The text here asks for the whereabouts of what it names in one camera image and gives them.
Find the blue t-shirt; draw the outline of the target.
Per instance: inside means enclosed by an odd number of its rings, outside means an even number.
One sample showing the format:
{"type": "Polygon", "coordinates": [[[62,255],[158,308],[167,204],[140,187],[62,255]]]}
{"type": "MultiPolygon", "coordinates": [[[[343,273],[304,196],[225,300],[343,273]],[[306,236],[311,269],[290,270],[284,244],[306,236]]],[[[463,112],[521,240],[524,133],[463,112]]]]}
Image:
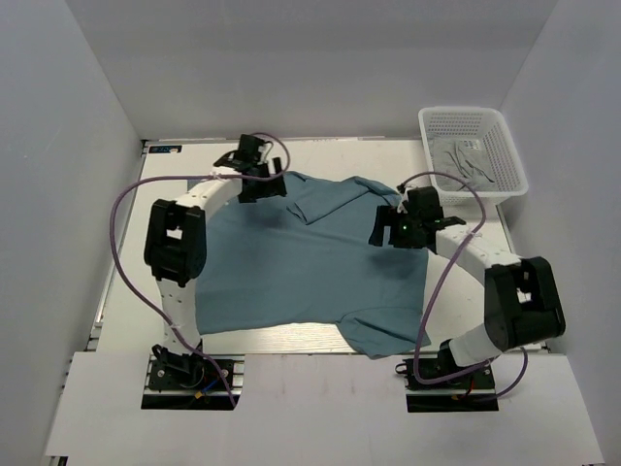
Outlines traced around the blue t-shirt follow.
{"type": "Polygon", "coordinates": [[[285,196],[232,201],[207,222],[200,333],[318,322],[371,358],[428,345],[419,329],[427,251],[369,244],[377,209],[399,194],[361,177],[284,180],[285,196]]]}

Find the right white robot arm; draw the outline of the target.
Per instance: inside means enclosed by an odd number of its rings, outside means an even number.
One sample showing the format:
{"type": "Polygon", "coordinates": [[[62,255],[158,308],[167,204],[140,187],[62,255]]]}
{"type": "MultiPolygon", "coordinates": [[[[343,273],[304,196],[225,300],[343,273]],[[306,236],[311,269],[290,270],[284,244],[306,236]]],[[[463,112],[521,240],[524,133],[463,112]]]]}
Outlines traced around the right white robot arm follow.
{"type": "Polygon", "coordinates": [[[459,266],[483,287],[483,321],[466,333],[443,342],[436,374],[418,383],[463,385],[474,371],[501,354],[562,336],[567,328],[551,264],[540,256],[524,258],[483,238],[457,216],[446,216],[431,187],[404,189],[396,207],[380,206],[369,238],[372,246],[426,249],[459,266]]]}

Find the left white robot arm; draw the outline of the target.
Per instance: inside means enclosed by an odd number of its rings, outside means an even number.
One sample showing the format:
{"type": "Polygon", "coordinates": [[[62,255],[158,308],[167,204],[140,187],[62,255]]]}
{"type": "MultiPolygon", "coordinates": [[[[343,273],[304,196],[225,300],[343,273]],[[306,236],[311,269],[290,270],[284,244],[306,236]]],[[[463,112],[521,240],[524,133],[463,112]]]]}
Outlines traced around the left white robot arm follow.
{"type": "Polygon", "coordinates": [[[196,320],[196,281],[207,262],[207,224],[230,201],[254,203],[284,197],[290,155],[270,158],[278,140],[266,133],[240,136],[234,150],[220,156],[205,177],[173,200],[156,200],[147,225],[144,260],[155,278],[165,322],[162,346],[181,354],[172,376],[193,387],[205,376],[205,363],[192,355],[202,347],[196,320]]]}

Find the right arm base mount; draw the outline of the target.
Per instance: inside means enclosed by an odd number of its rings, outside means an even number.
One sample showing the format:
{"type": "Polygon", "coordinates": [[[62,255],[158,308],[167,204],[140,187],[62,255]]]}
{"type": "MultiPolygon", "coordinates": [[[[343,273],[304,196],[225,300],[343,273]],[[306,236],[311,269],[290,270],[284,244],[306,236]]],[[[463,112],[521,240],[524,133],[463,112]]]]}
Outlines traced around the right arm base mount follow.
{"type": "Polygon", "coordinates": [[[409,414],[483,413],[499,410],[496,385],[490,367],[437,384],[423,384],[415,377],[412,358],[395,366],[405,380],[409,414]]]}

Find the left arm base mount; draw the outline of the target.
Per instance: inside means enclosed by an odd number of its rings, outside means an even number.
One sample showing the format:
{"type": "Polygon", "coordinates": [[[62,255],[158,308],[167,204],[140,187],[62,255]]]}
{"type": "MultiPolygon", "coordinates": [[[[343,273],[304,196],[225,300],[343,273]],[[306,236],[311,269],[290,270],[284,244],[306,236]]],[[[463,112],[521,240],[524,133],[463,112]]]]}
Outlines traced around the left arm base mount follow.
{"type": "Polygon", "coordinates": [[[151,348],[141,408],[148,411],[232,411],[239,402],[244,359],[176,354],[151,348]]]}

